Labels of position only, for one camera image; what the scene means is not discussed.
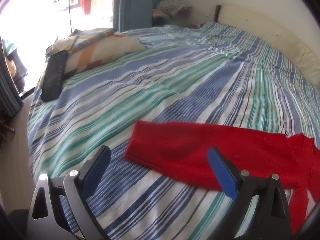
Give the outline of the blue green striped bedspread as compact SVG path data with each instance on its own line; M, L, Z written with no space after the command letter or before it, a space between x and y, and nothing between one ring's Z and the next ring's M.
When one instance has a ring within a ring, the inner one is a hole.
M124 159L136 120L252 128L319 140L319 92L257 36L215 22L129 31L146 49L77 74L57 100L36 88L34 178L61 176L102 145L111 162L88 205L112 239L206 239L232 201Z

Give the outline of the cream padded headboard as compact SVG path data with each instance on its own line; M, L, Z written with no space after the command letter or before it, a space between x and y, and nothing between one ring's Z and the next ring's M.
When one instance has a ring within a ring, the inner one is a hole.
M311 84L319 88L319 57L289 30L264 15L234 4L218 4L214 21L259 37L285 55Z

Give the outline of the pile of clothes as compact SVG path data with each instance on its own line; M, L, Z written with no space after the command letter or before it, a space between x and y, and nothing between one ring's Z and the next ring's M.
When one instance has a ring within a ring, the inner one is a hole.
M193 6L183 0L163 0L152 10L152 26L163 27L165 25L176 25L185 27L191 15Z

